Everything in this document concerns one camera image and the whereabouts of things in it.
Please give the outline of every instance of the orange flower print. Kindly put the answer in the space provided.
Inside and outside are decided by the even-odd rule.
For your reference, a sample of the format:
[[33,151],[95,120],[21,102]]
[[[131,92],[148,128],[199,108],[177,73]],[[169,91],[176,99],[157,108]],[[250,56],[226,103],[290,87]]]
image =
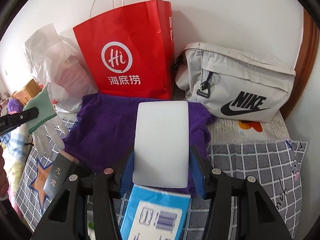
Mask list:
[[259,122],[252,122],[252,121],[238,121],[238,125],[240,128],[244,130],[248,130],[253,128],[256,132],[262,132],[262,126]]

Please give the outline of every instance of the purple towel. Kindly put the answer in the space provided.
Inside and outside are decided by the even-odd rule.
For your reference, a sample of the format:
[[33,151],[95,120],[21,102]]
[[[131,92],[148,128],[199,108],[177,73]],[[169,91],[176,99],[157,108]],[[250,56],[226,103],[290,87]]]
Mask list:
[[[64,139],[64,150],[96,172],[112,167],[134,143],[139,103],[151,101],[160,100],[106,94],[84,96],[77,115],[79,122]],[[188,107],[189,143],[207,158],[210,133],[205,125],[212,123],[213,117],[199,103],[188,103]],[[191,174],[188,187],[174,191],[196,194]]]

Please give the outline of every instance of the black buckle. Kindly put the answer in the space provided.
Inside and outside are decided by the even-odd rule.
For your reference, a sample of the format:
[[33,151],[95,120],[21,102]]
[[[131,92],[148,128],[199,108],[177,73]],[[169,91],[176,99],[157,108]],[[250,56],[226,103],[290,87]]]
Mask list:
[[210,97],[210,79],[212,77],[213,72],[209,72],[209,75],[207,77],[207,80],[202,82],[199,89],[197,90],[197,95],[204,97],[204,98],[209,98]]

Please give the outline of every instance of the grey checkered fabric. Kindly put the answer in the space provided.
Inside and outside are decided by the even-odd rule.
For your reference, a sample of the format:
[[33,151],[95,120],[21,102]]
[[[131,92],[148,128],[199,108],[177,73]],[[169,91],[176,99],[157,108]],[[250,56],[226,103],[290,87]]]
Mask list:
[[[68,129],[71,129],[75,123],[75,121],[66,119],[66,118],[63,118],[62,121],[65,123]],[[63,138],[64,134],[60,130],[58,130],[58,132],[60,136]],[[41,157],[36,151],[36,148],[33,147],[27,159],[27,163],[24,168],[20,184],[15,194],[15,199],[21,210],[21,213],[23,214],[24,218],[26,219],[26,221],[28,222],[28,224],[30,225],[33,231],[35,230],[36,226],[40,221],[40,218],[42,217],[38,193],[29,187],[31,182],[33,182],[36,178],[36,173],[37,173],[36,160],[38,159],[42,164],[42,166],[46,167],[55,160],[59,152],[58,147],[54,144],[54,142],[51,140],[48,134],[47,136],[50,140],[53,156],[50,159],[46,157]],[[44,202],[44,211],[48,208],[50,202],[51,200],[46,198]]]
[[[306,150],[304,142],[267,142],[252,144],[211,145],[210,157],[214,168],[232,177],[254,176],[278,207],[279,213],[295,236],[301,211],[300,165]],[[114,200],[121,226],[130,192],[122,200]],[[229,239],[235,239],[237,221],[236,198],[232,200]],[[180,240],[200,240],[208,216],[210,201],[192,198]]]

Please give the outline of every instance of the haidilao logo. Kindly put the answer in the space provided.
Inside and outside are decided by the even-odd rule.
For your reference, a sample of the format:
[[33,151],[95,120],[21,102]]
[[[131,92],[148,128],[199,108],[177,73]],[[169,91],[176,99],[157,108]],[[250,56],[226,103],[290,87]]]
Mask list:
[[125,73],[132,66],[132,54],[124,44],[112,41],[107,43],[101,52],[104,65],[115,73]]

